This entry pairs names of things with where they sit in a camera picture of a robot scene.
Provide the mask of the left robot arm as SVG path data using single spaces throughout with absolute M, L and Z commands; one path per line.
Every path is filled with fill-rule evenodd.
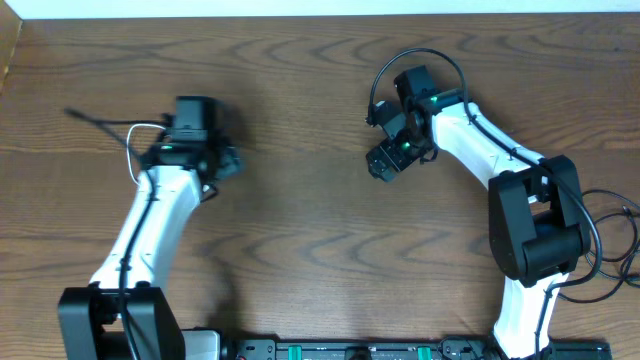
M 133 204 L 113 247 L 85 287 L 65 289 L 58 320 L 69 359 L 224 359 L 233 351 L 211 329 L 183 329 L 164 289 L 192 213 L 218 194 L 220 181 L 243 167 L 221 125 L 224 108 L 205 96 L 179 96 L 144 152 L 98 119 L 66 114 L 113 137 L 137 162 Z

